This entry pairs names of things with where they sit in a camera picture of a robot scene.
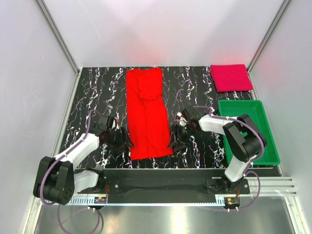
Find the red t shirt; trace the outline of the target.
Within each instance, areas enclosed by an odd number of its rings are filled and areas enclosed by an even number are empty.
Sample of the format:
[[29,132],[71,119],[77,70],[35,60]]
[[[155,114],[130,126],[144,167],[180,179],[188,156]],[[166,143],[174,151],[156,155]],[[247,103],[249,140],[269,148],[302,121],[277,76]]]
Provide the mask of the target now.
[[167,109],[163,101],[163,74],[160,68],[126,72],[127,118],[131,160],[173,154]]

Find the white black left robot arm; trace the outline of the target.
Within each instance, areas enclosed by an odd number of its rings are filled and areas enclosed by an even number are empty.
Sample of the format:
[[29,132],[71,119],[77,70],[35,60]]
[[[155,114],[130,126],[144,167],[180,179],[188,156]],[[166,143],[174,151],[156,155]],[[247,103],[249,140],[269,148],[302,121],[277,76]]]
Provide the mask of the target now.
[[66,205],[74,194],[91,189],[100,193],[105,188],[104,175],[98,169],[78,171],[78,165],[103,144],[111,151],[124,153],[134,147],[126,128],[120,127],[116,118],[100,116],[89,120],[86,133],[54,157],[45,156],[39,167],[33,195],[45,205]]

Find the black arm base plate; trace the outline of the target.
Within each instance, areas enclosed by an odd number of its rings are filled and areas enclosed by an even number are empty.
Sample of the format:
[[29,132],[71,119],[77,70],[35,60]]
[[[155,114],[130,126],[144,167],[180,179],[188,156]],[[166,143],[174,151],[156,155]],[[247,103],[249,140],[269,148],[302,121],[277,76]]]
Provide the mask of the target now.
[[226,183],[223,169],[104,169],[99,187],[84,193],[107,194],[109,204],[213,203],[216,195],[248,195],[248,181]]

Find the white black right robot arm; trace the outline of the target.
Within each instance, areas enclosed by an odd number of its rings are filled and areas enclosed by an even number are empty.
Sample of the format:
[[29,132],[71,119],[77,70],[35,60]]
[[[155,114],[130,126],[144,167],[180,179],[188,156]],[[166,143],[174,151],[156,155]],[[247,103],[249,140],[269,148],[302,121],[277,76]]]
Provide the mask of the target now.
[[233,153],[224,175],[215,182],[206,183],[208,193],[237,193],[248,169],[254,161],[262,157],[267,140],[248,114],[238,117],[222,117],[213,114],[201,114],[199,106],[185,108],[178,112],[170,129],[168,148],[177,151],[191,143],[191,136],[197,132],[213,132],[225,136]]

